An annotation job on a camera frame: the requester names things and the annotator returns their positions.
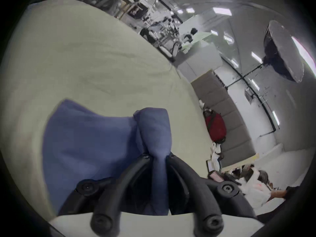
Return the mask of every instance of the blue fabric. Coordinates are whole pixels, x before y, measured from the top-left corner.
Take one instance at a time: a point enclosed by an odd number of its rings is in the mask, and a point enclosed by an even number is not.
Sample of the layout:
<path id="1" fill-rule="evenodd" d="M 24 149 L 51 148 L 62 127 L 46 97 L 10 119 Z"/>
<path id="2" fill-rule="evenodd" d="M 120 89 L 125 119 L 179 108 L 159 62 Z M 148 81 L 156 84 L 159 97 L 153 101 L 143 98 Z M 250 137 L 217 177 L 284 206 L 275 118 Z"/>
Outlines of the blue fabric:
<path id="1" fill-rule="evenodd" d="M 166 156 L 171 130 L 165 109 L 145 108 L 133 117 L 103 117 L 64 100 L 43 138 L 43 171 L 51 203 L 59 211 L 83 179 L 118 178 L 145 149 L 154 157 L 151 205 L 145 214 L 168 214 Z"/>

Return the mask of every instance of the beige tablecloth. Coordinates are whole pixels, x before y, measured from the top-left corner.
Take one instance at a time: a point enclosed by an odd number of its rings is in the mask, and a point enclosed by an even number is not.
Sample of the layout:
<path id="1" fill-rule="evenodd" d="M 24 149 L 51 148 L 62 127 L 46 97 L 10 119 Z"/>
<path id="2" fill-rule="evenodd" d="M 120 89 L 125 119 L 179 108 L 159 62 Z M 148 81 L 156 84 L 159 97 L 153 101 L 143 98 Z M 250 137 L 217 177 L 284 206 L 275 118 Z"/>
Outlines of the beige tablecloth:
<path id="1" fill-rule="evenodd" d="M 56 106 L 72 99 L 104 116 L 166 108 L 172 152 L 207 176 L 211 139 L 192 86 L 140 35 L 76 0 L 48 0 L 25 11 L 1 64 L 0 147 L 27 201 L 46 220 L 42 136 Z"/>

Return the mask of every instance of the ceiling light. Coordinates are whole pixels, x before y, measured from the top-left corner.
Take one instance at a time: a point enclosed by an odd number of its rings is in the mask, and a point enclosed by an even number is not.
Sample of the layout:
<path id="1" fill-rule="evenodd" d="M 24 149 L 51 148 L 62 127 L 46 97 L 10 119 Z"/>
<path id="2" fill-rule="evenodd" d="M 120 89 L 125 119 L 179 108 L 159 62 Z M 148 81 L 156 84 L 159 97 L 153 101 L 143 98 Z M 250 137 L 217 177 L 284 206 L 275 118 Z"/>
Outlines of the ceiling light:
<path id="1" fill-rule="evenodd" d="M 257 91 L 259 91 L 259 86 L 255 83 L 255 81 L 253 79 L 250 80 L 251 83 L 256 87 Z"/>
<path id="2" fill-rule="evenodd" d="M 274 118 L 276 119 L 277 125 L 279 125 L 279 124 L 280 124 L 280 121 L 279 121 L 279 119 L 277 118 L 277 115 L 276 115 L 275 111 L 273 111 L 272 114 L 273 114 Z"/>
<path id="3" fill-rule="evenodd" d="M 260 64 L 262 63 L 262 59 L 254 52 L 251 52 L 251 56 L 254 57 Z"/>
<path id="4" fill-rule="evenodd" d="M 194 13 L 195 10 L 193 8 L 186 8 L 185 9 L 187 13 Z"/>
<path id="5" fill-rule="evenodd" d="M 239 67 L 239 64 L 235 60 L 230 60 L 230 61 L 234 65 L 235 69 Z"/>
<path id="6" fill-rule="evenodd" d="M 222 15 L 227 15 L 227 16 L 232 15 L 232 12 L 230 11 L 230 9 L 227 9 L 227 8 L 213 7 L 213 10 L 216 14 L 222 14 Z"/>
<path id="7" fill-rule="evenodd" d="M 314 62 L 313 58 L 309 55 L 309 53 L 306 51 L 306 49 L 301 45 L 301 43 L 299 43 L 297 41 L 297 39 L 295 37 L 292 37 L 292 40 L 294 41 L 294 43 L 298 49 L 298 52 L 300 53 L 302 58 L 306 61 L 306 63 L 309 65 L 312 72 L 316 76 L 316 66 L 315 66 L 315 62 Z"/>
<path id="8" fill-rule="evenodd" d="M 214 35 L 218 36 L 218 33 L 213 31 L 213 30 L 211 30 L 211 34 L 214 34 Z"/>
<path id="9" fill-rule="evenodd" d="M 234 40 L 230 37 L 227 37 L 226 35 L 224 35 L 224 40 L 227 41 L 228 44 L 233 44 L 234 43 Z"/>

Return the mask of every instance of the black plastic mount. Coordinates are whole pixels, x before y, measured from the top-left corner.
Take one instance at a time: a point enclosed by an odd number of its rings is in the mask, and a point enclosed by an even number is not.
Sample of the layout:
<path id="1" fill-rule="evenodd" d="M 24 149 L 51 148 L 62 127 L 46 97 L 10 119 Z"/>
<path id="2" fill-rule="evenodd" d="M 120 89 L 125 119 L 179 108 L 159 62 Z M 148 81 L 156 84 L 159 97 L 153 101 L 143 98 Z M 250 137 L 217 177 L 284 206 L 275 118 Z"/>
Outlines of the black plastic mount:
<path id="1" fill-rule="evenodd" d="M 217 236 L 223 230 L 222 212 L 203 179 L 184 161 L 170 153 L 167 165 L 172 166 L 187 185 L 195 207 L 195 236 Z"/>
<path id="2" fill-rule="evenodd" d="M 119 234 L 120 206 L 125 191 L 133 177 L 147 164 L 152 157 L 143 154 L 121 174 L 119 179 L 110 185 L 101 195 L 94 208 L 90 222 L 92 230 L 99 236 L 115 237 Z"/>
<path id="3" fill-rule="evenodd" d="M 149 154 L 141 155 L 117 180 L 105 178 L 98 181 L 91 179 L 80 181 L 58 215 L 93 211 L 90 222 L 92 230 L 102 237 L 116 237 L 119 234 L 120 215 L 122 205 L 126 203 L 127 190 L 131 186 L 140 189 L 134 183 L 139 179 L 144 182 L 141 177 L 148 175 L 148 172 L 144 173 L 144 169 L 150 169 L 152 159 Z M 188 164 L 172 153 L 167 156 L 166 165 L 168 184 L 169 182 L 171 184 L 169 192 L 174 193 L 169 194 L 170 210 L 173 214 L 194 213 L 195 236 L 217 236 L 224 227 L 222 213 L 256 218 L 237 184 L 230 181 L 219 183 L 201 178 Z"/>

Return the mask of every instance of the red backpack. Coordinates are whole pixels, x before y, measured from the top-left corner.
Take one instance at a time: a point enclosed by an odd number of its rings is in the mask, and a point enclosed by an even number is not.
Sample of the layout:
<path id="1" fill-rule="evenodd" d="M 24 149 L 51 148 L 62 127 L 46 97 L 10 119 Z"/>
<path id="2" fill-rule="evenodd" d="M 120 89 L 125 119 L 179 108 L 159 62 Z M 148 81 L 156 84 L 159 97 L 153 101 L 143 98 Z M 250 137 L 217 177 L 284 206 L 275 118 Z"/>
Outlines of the red backpack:
<path id="1" fill-rule="evenodd" d="M 227 130 L 222 116 L 210 109 L 204 110 L 203 115 L 212 141 L 218 144 L 225 142 Z"/>

